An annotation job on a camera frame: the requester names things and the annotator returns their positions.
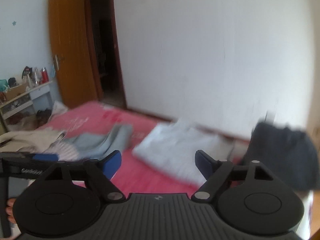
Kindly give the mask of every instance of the doorway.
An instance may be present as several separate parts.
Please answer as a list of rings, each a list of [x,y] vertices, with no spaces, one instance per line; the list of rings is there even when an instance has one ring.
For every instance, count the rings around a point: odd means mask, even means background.
[[[95,57],[96,61],[96,64],[92,64],[92,67],[98,69],[95,82],[101,84],[99,89],[102,91],[99,99],[105,104],[126,108],[116,39],[113,0],[89,1],[91,17],[90,19],[87,18],[87,21],[91,20],[92,28],[90,29],[93,37],[91,47],[94,46],[94,49],[89,48],[89,52],[93,54],[91,57]]]

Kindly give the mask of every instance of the black circular disc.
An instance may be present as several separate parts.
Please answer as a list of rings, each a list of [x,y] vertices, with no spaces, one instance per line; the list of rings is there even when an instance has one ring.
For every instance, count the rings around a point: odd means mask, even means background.
[[[272,181],[243,183],[223,192],[217,203],[220,217],[232,227],[261,236],[285,234],[296,229],[303,204],[288,187]]]
[[[14,203],[13,215],[21,231],[58,237],[82,231],[99,210],[99,198],[87,188],[70,181],[48,180],[30,194],[23,192]]]

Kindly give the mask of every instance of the white logo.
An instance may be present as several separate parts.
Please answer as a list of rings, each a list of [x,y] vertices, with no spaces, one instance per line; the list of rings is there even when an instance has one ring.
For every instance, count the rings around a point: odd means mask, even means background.
[[[34,175],[40,175],[43,171],[39,171],[39,170],[33,170],[33,169],[25,169],[23,168],[21,170],[22,173],[28,173],[28,174],[34,174]]]
[[[163,197],[159,195],[158,197],[155,197],[155,199],[156,200],[161,200],[161,199],[163,199]]]

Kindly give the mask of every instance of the gray ribbed panel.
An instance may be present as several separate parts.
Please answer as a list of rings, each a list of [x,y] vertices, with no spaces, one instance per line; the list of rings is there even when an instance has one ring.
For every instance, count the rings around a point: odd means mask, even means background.
[[[40,239],[27,234],[19,237],[19,240]],[[185,194],[132,194],[125,203],[108,205],[91,227],[73,236],[57,239],[298,240],[299,237],[289,233],[267,238],[239,232],[221,221],[210,205],[194,203]]]

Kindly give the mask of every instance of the dark doorway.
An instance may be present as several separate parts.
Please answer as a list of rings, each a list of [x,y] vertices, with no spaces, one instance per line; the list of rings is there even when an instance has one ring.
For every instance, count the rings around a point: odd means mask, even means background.
[[[114,40],[116,31],[113,26],[113,0],[90,0],[90,7],[96,65],[103,90],[101,101],[125,108],[120,62],[117,61],[117,41]]]

